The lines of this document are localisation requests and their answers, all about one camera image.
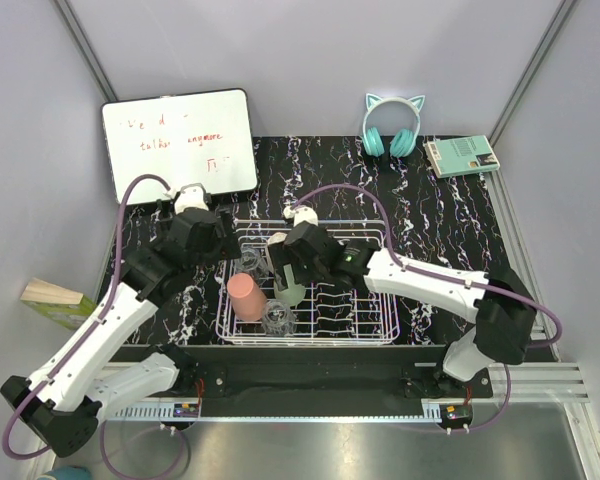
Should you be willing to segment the green plastic cup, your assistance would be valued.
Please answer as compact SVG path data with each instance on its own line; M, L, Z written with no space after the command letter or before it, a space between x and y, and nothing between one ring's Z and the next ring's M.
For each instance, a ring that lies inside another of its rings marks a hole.
M290 264L284 266L283 274L274 279L274 296L290 307L300 304L306 295L306 287L297 283Z

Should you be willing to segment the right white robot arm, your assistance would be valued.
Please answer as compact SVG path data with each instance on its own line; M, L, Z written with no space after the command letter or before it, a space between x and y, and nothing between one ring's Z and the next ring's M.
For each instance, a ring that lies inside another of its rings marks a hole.
M344 290L406 297L470 323L470 329L450 343L434 371L435 387L443 395L460 394L493 363L520 365L525 360L537 309L511 269L494 277L482 271L447 270L399 256L376 241L337 239L307 221L272 235L265 255L283 288L322 282Z

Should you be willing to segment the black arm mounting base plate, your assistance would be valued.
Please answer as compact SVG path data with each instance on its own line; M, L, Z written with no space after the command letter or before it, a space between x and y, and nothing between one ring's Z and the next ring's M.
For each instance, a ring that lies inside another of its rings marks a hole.
M421 416L424 400L489 400L487 369L467 383L436 375L436 346L189 347L205 420Z

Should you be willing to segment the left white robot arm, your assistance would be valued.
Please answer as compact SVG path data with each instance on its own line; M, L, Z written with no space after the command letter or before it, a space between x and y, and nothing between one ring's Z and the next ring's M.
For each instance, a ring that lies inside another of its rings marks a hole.
M13 375L0 393L45 444L66 458L80 450L99 425L155 393L188 394L195 387L196 362L177 346L150 355L106 380L98 374L127 338L176 294L196 271L239 258L234 218L189 207L168 219L147 245L116 261L107 297L70 340L27 377Z

